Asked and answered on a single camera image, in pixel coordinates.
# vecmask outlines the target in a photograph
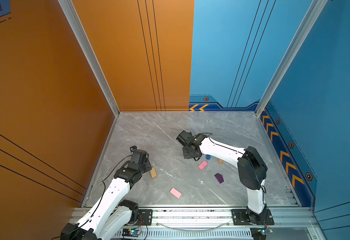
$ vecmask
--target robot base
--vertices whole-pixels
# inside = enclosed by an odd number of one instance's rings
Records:
[[[272,218],[271,211],[267,206],[264,207],[260,214],[256,214],[253,211],[247,209],[232,209],[232,219],[234,225],[274,225],[274,219]]]

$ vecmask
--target robotic arm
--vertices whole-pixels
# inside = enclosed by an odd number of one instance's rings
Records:
[[[254,147],[233,147],[215,141],[207,135],[199,133],[193,136],[191,132],[186,131],[179,134],[177,141],[183,146],[185,159],[199,160],[202,154],[208,154],[236,167],[240,182],[247,188],[248,204],[244,219],[254,225],[265,221],[268,208],[263,199],[263,190],[267,166]]]
[[[126,223],[136,223],[138,204],[132,201],[122,201],[112,213],[143,173],[152,169],[146,151],[138,150],[136,146],[130,149],[131,160],[115,172],[114,179],[88,213],[75,225],[68,223],[63,228],[61,240],[108,240]]]

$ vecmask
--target pink rectangular block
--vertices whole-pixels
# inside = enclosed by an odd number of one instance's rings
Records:
[[[178,190],[172,188],[170,193],[172,193],[175,197],[180,198],[181,193]]]
[[[198,167],[200,170],[202,170],[205,166],[207,166],[207,162],[206,161],[203,161]]]

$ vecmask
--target orange wall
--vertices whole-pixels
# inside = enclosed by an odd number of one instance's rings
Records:
[[[121,111],[188,110],[193,0],[74,0]]]
[[[56,0],[11,1],[4,19],[0,134],[77,183],[0,136],[48,175],[0,151],[0,239],[49,240],[80,206],[114,116]]]

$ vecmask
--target orange chevron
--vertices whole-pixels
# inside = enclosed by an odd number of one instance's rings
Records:
[[[287,152],[280,151],[280,161],[283,162],[283,155],[290,157],[290,155]]]
[[[292,165],[292,164],[289,163],[289,162],[286,162],[286,173],[287,173],[287,175],[288,175],[288,167],[292,167],[293,169],[296,170],[296,167],[295,167],[294,165]]]
[[[268,127],[273,127],[273,125],[272,125],[271,123],[267,123],[266,126],[267,126],[266,131],[267,131],[267,133],[268,133]]]
[[[198,106],[198,105],[199,105],[199,104],[195,104],[194,106],[192,106],[192,107],[190,108],[190,110],[191,110],[191,111],[195,111],[195,110],[194,110],[194,107],[196,107],[196,106]]]
[[[203,108],[205,108],[206,106],[208,106],[208,104],[204,105],[203,107],[199,108],[200,111],[204,111]]]
[[[302,184],[304,184],[303,180],[298,178],[297,176],[293,175],[293,187],[295,188],[295,180],[298,180],[299,182],[301,182]]]
[[[271,142],[272,142],[272,136],[273,136],[273,135],[279,136],[279,134],[278,134],[277,132],[271,131]]]
[[[270,117],[269,117],[269,116],[266,116],[266,115],[263,116],[263,125],[264,125],[264,119],[265,119],[265,118],[270,118]]]

